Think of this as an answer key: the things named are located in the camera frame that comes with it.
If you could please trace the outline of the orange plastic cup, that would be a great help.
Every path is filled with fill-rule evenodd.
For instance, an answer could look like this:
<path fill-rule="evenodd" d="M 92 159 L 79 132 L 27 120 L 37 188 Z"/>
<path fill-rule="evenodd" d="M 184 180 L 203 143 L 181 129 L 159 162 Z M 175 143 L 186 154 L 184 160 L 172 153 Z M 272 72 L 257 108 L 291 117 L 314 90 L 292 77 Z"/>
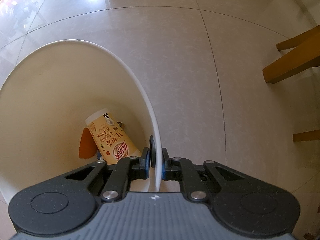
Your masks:
<path fill-rule="evenodd" d="M 82 131 L 80 145 L 79 145 L 79 158 L 89 159 L 96 155 L 97 153 L 96 143 L 90 133 L 90 130 L 85 127 Z"/>

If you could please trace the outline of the beige milk tea cup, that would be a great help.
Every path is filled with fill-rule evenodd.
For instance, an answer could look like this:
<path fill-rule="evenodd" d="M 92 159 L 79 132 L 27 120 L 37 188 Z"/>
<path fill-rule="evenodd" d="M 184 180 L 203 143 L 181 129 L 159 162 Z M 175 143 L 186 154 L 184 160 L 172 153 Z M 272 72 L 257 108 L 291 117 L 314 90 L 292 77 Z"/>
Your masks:
<path fill-rule="evenodd" d="M 99 110 L 86 119 L 86 125 L 103 159 L 114 165 L 126 157 L 140 157 L 140 150 L 117 123 L 108 109 Z"/>

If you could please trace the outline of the white plastic waste bin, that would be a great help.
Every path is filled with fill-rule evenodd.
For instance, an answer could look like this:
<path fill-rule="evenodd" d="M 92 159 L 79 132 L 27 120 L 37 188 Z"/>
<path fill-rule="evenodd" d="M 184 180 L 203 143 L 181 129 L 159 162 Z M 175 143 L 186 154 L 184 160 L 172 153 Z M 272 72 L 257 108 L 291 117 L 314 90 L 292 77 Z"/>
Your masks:
<path fill-rule="evenodd" d="M 57 41 L 29 54 L 1 88 L 1 193 L 6 202 L 31 185 L 93 162 L 79 158 L 86 119 L 108 109 L 142 150 L 153 138 L 157 165 L 135 191 L 161 184 L 161 137 L 151 102 L 132 70 L 87 41 Z"/>

